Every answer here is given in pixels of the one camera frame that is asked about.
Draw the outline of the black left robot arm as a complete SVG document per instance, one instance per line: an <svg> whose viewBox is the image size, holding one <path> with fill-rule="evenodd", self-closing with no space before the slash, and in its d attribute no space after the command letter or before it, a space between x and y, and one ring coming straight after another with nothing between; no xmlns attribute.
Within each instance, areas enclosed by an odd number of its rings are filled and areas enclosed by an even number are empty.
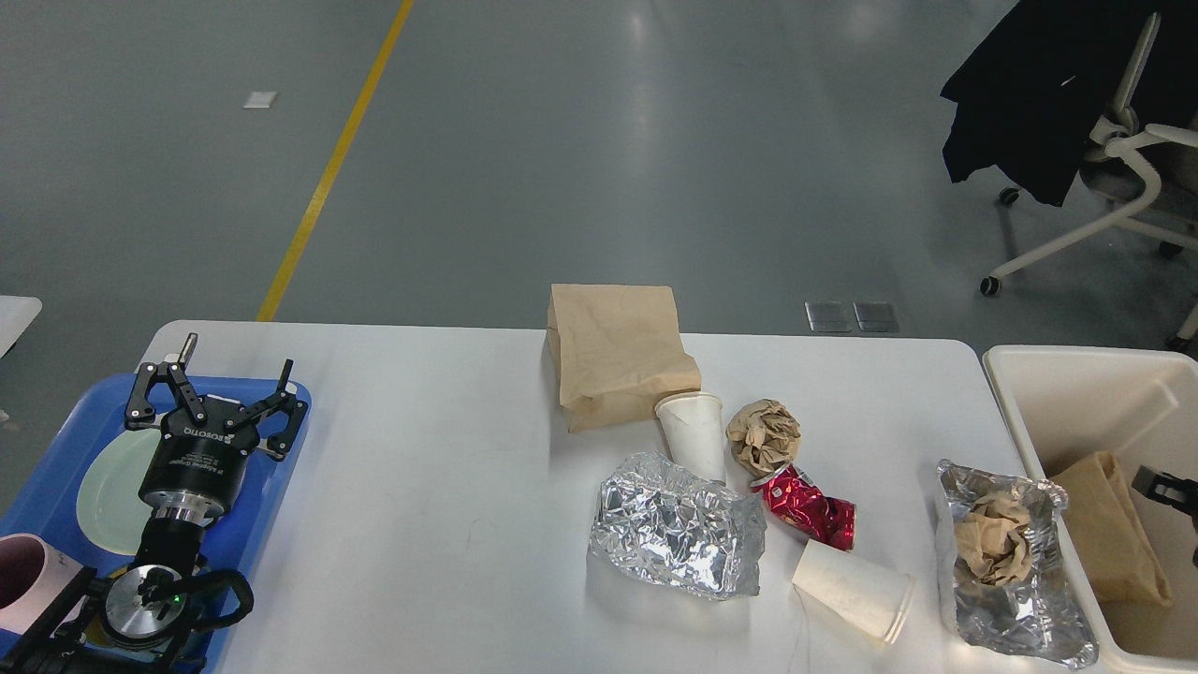
<svg viewBox="0 0 1198 674"><path fill-rule="evenodd" d="M5 673L200 673L252 614L311 393L189 379L196 341L91 388L4 516Z"/></svg>

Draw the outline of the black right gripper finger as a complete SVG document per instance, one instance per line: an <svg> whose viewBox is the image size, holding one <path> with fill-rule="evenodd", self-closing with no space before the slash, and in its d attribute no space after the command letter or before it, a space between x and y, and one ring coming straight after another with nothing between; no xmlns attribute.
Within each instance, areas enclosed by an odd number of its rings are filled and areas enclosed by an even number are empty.
<svg viewBox="0 0 1198 674"><path fill-rule="evenodd" d="M1168 505L1187 516L1197 516L1197 481L1174 476L1167 470L1156 470L1140 464L1132 487L1146 499Z"/></svg>

